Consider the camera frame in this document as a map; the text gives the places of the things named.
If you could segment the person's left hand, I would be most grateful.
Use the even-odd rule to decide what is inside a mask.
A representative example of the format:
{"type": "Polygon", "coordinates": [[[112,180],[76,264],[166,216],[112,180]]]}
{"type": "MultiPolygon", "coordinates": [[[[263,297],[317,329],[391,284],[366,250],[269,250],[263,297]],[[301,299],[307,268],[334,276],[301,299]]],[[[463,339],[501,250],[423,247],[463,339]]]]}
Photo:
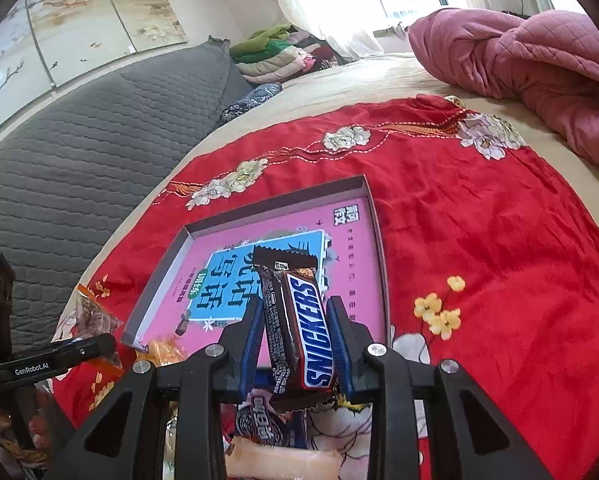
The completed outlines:
{"type": "Polygon", "coordinates": [[[28,430],[36,450],[48,452],[50,450],[50,435],[48,419],[42,411],[36,413],[28,422],[28,430]]]}

